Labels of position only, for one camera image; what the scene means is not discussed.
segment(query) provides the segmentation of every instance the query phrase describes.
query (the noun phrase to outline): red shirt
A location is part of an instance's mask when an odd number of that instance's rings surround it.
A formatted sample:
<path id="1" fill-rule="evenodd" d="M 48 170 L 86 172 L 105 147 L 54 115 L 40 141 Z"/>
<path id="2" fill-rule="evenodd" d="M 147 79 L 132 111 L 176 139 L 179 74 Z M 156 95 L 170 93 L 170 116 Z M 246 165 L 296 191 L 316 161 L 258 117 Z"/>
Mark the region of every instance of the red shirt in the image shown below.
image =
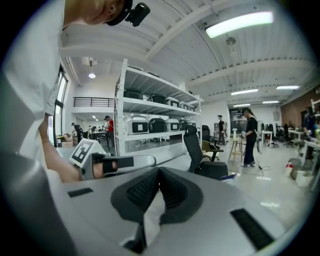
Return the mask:
<path id="1" fill-rule="evenodd" d="M 110 120 L 108 121 L 108 123 L 109 123 L 108 131 L 109 131 L 109 132 L 113 132 L 113 131 L 114 131 L 114 121 L 113 121 L 112 119 L 110 119 Z"/>

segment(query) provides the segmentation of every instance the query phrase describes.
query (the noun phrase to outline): brick wall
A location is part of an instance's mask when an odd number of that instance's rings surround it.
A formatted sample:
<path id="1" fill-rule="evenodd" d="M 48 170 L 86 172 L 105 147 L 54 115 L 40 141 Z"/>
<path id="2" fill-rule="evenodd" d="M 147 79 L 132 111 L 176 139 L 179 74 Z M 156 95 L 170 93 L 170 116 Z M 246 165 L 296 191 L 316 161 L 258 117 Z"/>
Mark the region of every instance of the brick wall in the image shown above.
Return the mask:
<path id="1" fill-rule="evenodd" d="M 316 94 L 314 89 L 281 106 L 282 125 L 284 126 L 291 122 L 295 127 L 301 126 L 301 112 L 307 110 L 307 107 L 311 107 L 311 99 L 314 101 L 320 99 L 320 94 Z"/>

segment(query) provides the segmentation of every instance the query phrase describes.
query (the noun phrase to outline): black railing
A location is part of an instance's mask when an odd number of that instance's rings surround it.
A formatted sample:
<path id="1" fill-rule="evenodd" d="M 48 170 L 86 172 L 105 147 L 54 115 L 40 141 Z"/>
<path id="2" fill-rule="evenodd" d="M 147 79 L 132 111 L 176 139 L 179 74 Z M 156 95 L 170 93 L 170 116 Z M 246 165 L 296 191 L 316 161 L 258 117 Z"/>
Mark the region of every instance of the black railing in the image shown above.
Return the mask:
<path id="1" fill-rule="evenodd" d="M 115 100 L 113 98 L 96 97 L 73 97 L 74 107 L 110 107 L 113 108 Z"/>

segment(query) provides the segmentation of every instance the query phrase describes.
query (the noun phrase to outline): wooden stool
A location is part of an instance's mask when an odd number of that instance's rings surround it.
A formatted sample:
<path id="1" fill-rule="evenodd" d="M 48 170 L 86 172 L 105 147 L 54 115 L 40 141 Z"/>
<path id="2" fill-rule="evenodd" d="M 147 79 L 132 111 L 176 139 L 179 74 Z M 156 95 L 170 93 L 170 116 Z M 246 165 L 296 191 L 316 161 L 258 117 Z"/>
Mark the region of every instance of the wooden stool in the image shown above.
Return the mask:
<path id="1" fill-rule="evenodd" d="M 239 138 L 239 137 L 233 138 L 232 147 L 231 147 L 230 155 L 229 155 L 229 158 L 228 158 L 228 159 L 230 159 L 231 155 L 233 155 L 232 164 L 235 162 L 236 155 L 237 156 L 241 156 L 241 162 L 242 162 L 242 157 L 243 157 L 242 145 L 243 145 L 243 141 L 244 140 L 242 138 Z"/>

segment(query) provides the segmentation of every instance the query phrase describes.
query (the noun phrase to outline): black cap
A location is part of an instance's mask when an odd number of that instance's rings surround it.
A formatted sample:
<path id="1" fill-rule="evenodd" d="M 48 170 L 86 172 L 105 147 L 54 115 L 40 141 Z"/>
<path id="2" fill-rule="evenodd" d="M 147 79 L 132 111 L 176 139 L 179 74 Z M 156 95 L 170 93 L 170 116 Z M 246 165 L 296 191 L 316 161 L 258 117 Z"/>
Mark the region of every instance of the black cap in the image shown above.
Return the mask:
<path id="1" fill-rule="evenodd" d="M 118 25 L 120 22 L 122 22 L 128 14 L 131 12 L 132 8 L 132 0 L 124 0 L 123 8 L 121 12 L 118 14 L 117 17 L 115 17 L 113 20 L 107 21 L 109 26 L 115 26 Z"/>

